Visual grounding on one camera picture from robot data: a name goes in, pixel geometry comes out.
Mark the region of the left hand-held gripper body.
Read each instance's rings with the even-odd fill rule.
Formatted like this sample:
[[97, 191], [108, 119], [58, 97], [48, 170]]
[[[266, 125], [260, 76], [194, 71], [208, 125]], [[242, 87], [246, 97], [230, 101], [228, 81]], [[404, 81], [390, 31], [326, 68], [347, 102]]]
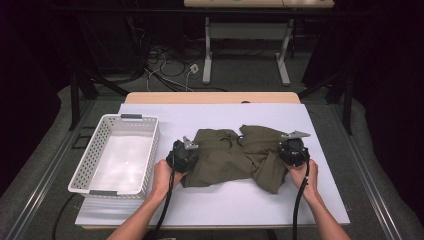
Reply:
[[173, 143], [172, 150], [166, 157], [166, 161], [170, 168], [176, 172], [189, 172], [198, 161], [197, 149], [198, 145], [184, 136], [183, 140], [176, 140]]

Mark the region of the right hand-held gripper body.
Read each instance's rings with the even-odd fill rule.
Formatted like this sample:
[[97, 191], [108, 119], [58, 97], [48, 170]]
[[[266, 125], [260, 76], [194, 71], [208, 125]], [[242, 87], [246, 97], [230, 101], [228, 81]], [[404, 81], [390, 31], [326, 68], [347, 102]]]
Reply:
[[303, 138], [310, 134], [294, 131], [281, 135], [279, 156], [287, 165], [299, 167], [310, 159], [308, 148], [304, 145]]

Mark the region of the olive green shorts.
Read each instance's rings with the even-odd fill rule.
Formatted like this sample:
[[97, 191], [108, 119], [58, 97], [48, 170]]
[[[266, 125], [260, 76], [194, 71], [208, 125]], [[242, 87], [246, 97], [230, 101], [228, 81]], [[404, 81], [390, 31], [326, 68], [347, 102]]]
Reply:
[[184, 187], [253, 179], [261, 189], [278, 193], [287, 174], [279, 156], [282, 132], [255, 125], [243, 125], [239, 130], [197, 131], [194, 143], [198, 145], [198, 161], [184, 177]]

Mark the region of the white perforated plastic basket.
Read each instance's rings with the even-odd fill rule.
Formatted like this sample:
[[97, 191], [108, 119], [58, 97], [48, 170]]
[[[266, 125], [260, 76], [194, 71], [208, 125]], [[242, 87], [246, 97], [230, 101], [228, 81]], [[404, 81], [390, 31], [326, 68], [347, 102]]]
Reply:
[[159, 136], [159, 120], [155, 116], [102, 116], [68, 190], [86, 198], [143, 198]]

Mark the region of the person's left hand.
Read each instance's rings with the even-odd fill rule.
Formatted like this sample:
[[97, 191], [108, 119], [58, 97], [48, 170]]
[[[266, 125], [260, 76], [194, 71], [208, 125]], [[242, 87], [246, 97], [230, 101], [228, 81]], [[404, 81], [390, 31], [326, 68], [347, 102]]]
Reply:
[[164, 200], [169, 187], [175, 188], [185, 176], [185, 173], [176, 172], [171, 177], [171, 173], [172, 169], [164, 159], [155, 164], [152, 193], [157, 199]]

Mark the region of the person's right hand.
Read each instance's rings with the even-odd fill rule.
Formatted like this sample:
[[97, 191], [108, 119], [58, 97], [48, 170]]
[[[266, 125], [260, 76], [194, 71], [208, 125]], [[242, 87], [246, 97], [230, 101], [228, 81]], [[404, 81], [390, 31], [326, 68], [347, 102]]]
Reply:
[[299, 167], [289, 166], [289, 174], [294, 184], [300, 188], [304, 178], [307, 178], [307, 184], [303, 190], [303, 197], [307, 203], [316, 198], [317, 194], [317, 176], [318, 166], [314, 160], [310, 160], [308, 164], [304, 163]]

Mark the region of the black metal stand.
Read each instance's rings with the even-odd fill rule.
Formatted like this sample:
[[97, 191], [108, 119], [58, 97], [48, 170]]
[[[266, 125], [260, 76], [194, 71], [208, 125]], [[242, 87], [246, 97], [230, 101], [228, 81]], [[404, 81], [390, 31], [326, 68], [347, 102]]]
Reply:
[[327, 79], [324, 79], [305, 90], [298, 93], [298, 97], [303, 99], [311, 93], [321, 89], [324, 86], [330, 86], [330, 90], [326, 95], [326, 101], [329, 104], [337, 104], [341, 97], [343, 99], [342, 125], [348, 135], [352, 135], [351, 129], [351, 110], [353, 102], [353, 85], [354, 78], [349, 73], [337, 73]]
[[69, 130], [73, 130], [80, 121], [79, 93], [82, 92], [89, 100], [95, 100], [98, 97], [98, 92], [94, 86], [95, 83], [99, 83], [121, 96], [127, 96], [129, 94], [129, 91], [84, 68], [82, 65], [74, 65], [73, 75], [70, 79], [72, 118]]

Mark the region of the white-legged desk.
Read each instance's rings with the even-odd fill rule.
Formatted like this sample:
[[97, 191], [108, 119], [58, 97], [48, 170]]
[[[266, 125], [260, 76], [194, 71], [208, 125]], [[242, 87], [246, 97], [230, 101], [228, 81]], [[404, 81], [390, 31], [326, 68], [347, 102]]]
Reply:
[[[184, 0], [184, 6], [190, 8], [246, 8], [246, 9], [285, 9], [285, 10], [316, 10], [331, 9], [334, 0]], [[281, 40], [281, 50], [275, 54], [280, 78], [284, 86], [290, 85], [285, 66], [285, 54], [295, 20], [289, 18], [286, 23], [218, 23], [205, 18], [205, 61], [203, 83], [211, 82], [212, 70], [212, 39], [263, 39]]]

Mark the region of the dark curtain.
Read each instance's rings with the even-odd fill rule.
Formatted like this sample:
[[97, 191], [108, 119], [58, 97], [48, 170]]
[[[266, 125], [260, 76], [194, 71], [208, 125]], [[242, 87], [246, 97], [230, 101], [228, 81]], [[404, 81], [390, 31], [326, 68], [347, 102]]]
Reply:
[[424, 223], [424, 0], [334, 0], [302, 82], [353, 78], [374, 153]]
[[40, 0], [0, 0], [0, 198], [61, 108], [67, 69]]

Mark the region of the black equipment box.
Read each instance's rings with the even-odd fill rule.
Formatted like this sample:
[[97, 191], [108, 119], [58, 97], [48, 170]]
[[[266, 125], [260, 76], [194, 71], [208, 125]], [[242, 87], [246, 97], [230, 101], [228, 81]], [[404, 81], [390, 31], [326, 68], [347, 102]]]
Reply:
[[134, 74], [145, 59], [120, 16], [88, 15], [79, 18], [91, 55], [102, 74]]

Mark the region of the aluminium rail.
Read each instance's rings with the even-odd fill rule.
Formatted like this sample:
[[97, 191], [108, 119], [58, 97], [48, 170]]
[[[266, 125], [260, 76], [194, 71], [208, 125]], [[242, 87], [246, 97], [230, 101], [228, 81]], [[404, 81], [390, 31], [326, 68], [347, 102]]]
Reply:
[[343, 138], [347, 141], [349, 149], [353, 154], [353, 165], [358, 174], [362, 186], [367, 194], [370, 204], [373, 208], [379, 224], [386, 236], [387, 240], [403, 240], [389, 209], [380, 194], [374, 178], [366, 166], [365, 159], [360, 151], [353, 135], [349, 135], [342, 123], [342, 112], [336, 105], [329, 106], [333, 118], [337, 120], [337, 128], [341, 132]]
[[54, 182], [95, 101], [88, 100], [72, 130], [61, 110], [40, 145], [0, 198], [0, 240], [19, 240]]

